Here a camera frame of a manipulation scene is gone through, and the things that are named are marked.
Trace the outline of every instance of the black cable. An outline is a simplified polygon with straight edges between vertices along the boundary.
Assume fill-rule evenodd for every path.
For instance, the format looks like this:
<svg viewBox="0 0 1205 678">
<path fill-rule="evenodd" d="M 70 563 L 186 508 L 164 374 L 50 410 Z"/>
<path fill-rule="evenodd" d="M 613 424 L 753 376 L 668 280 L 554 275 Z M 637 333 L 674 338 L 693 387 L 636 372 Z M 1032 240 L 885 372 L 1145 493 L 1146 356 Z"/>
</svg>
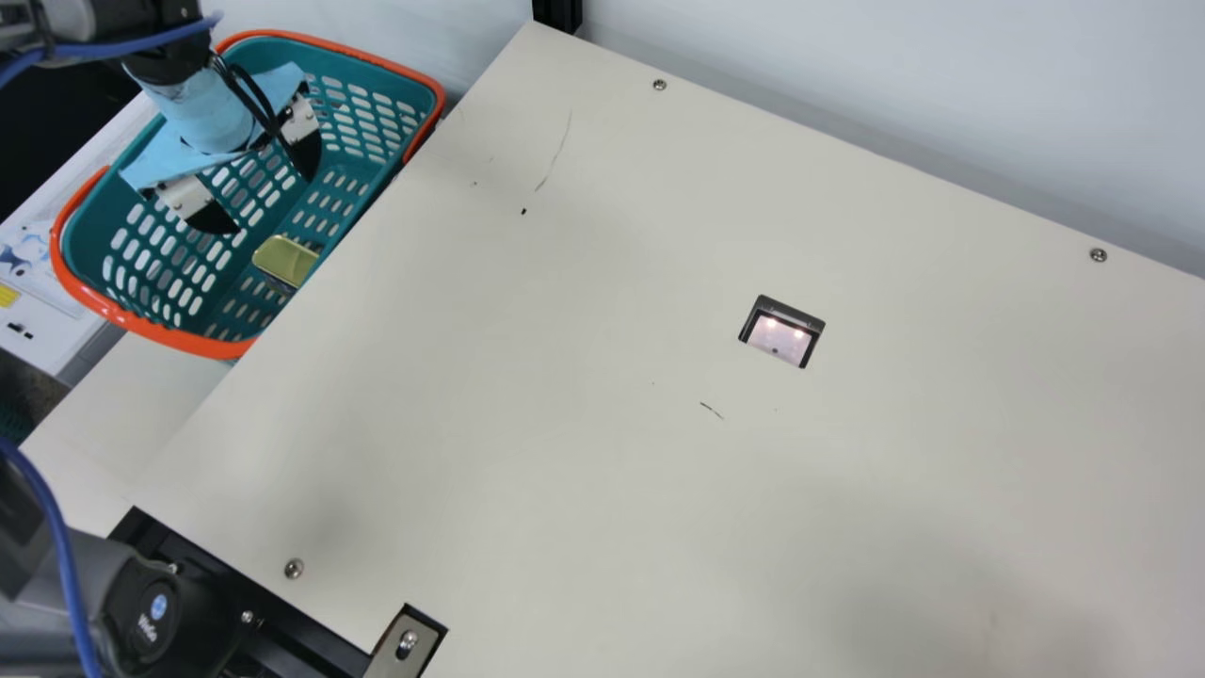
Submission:
<svg viewBox="0 0 1205 678">
<path fill-rule="evenodd" d="M 41 0 L 30 0 L 30 8 L 33 10 L 30 18 L 34 19 L 34 29 L 42 39 L 42 59 L 53 61 L 57 46 L 54 31 L 51 30 L 51 19 L 46 17 L 46 7 L 42 6 Z"/>
<path fill-rule="evenodd" d="M 298 171 L 301 171 L 300 158 L 298 158 L 296 151 L 288 142 L 288 140 L 284 138 L 284 132 L 281 130 L 281 124 L 276 119 L 276 113 L 272 110 L 271 101 L 269 101 L 264 90 L 259 88 L 259 84 L 255 83 L 255 79 L 251 77 L 251 73 L 247 72 L 247 69 L 240 66 L 239 64 L 228 65 L 225 59 L 217 54 L 213 55 L 212 63 L 213 70 L 217 71 L 218 76 L 223 82 L 225 82 L 227 87 L 234 92 L 234 95 L 242 101 L 242 105 L 251 111 L 251 114 L 264 128 L 264 132 L 268 137 L 280 141 L 281 147 L 284 148 L 284 153 L 289 158 L 289 161 L 293 163 L 293 166 Z M 252 94 L 255 95 L 258 105 L 251 100 L 251 96 L 247 95 L 247 92 L 239 84 L 235 77 L 242 79 L 247 84 L 247 89 L 251 89 Z"/>
</svg>

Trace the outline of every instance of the blue cloth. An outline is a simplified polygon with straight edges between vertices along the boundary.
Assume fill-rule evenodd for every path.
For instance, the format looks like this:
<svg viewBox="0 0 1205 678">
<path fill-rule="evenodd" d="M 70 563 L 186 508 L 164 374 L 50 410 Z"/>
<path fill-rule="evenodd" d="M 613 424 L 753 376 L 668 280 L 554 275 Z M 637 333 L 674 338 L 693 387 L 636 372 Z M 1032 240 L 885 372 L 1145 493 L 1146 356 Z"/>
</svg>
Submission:
<svg viewBox="0 0 1205 678">
<path fill-rule="evenodd" d="M 252 78 L 278 113 L 305 81 L 305 72 L 290 61 Z M 239 87 L 246 89 L 241 82 Z M 174 95 L 154 92 L 147 86 L 143 89 L 159 106 L 165 122 L 139 157 L 118 171 L 135 190 L 229 163 L 246 151 L 202 153 L 200 148 L 237 148 L 263 132 L 263 125 L 254 122 L 242 102 L 210 69 L 194 75 Z M 249 92 L 248 95 L 252 101 L 255 100 Z"/>
</svg>

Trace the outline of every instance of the metal bracket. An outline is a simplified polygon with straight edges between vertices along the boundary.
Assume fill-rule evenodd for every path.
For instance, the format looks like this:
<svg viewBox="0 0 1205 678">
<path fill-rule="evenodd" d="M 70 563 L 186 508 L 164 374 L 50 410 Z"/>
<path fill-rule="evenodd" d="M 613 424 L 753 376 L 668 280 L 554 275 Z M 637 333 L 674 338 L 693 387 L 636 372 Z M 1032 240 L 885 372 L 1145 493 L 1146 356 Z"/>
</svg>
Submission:
<svg viewBox="0 0 1205 678">
<path fill-rule="evenodd" d="M 201 183 L 201 179 L 196 178 L 196 175 L 188 175 L 171 183 L 160 183 L 154 191 L 159 194 L 167 208 L 184 220 L 213 201 L 213 193 L 210 193 L 210 189 Z"/>
<path fill-rule="evenodd" d="M 286 141 L 296 143 L 318 131 L 318 116 L 313 113 L 313 106 L 310 105 L 308 99 L 294 94 L 289 110 L 292 114 L 286 116 L 284 122 L 281 123 L 281 132 Z"/>
<path fill-rule="evenodd" d="M 418 678 L 445 635 L 442 624 L 405 606 L 377 642 L 364 678 Z"/>
</svg>

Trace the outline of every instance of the scratch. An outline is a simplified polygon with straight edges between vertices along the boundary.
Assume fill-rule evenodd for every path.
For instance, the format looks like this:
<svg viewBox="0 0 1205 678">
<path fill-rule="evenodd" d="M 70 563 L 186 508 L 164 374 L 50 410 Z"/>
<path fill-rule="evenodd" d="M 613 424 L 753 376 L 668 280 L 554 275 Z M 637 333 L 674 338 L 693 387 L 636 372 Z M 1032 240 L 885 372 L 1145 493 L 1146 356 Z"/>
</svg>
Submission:
<svg viewBox="0 0 1205 678">
<path fill-rule="evenodd" d="M 557 158 L 559 158 L 560 157 L 560 152 L 565 149 L 565 140 L 569 138 L 569 128 L 571 128 L 571 126 L 574 126 L 574 111 L 572 110 L 569 111 L 569 119 L 565 120 L 565 134 L 562 135 L 562 137 L 560 137 L 560 146 L 558 146 L 557 147 L 557 152 L 553 153 L 552 161 L 548 163 L 548 171 L 546 171 L 543 173 L 543 178 L 540 179 L 540 183 L 536 184 L 535 190 L 533 190 L 533 193 L 537 193 L 541 188 L 543 188 L 545 182 L 547 182 L 548 177 L 552 176 L 552 167 L 557 166 Z"/>
<path fill-rule="evenodd" d="M 709 406 L 707 403 L 704 403 L 703 401 L 699 401 L 699 405 L 707 408 L 707 412 L 710 412 L 711 414 L 718 417 L 719 421 L 724 420 L 724 415 L 719 414 L 719 411 L 717 411 L 716 408 Z"/>
</svg>

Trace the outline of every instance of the white wall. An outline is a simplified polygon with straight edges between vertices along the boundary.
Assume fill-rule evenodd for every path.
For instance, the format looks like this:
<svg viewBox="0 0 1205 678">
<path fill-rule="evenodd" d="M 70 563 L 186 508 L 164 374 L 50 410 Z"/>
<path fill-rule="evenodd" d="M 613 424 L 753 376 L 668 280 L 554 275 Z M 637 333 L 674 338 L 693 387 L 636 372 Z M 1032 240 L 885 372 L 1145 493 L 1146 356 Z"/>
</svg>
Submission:
<svg viewBox="0 0 1205 678">
<path fill-rule="evenodd" d="M 1205 276 L 1201 0 L 584 0 L 580 35 Z"/>
<path fill-rule="evenodd" d="M 531 0 L 201 0 L 218 40 L 295 30 L 372 52 L 437 79 L 455 101 L 524 22 Z"/>
</svg>

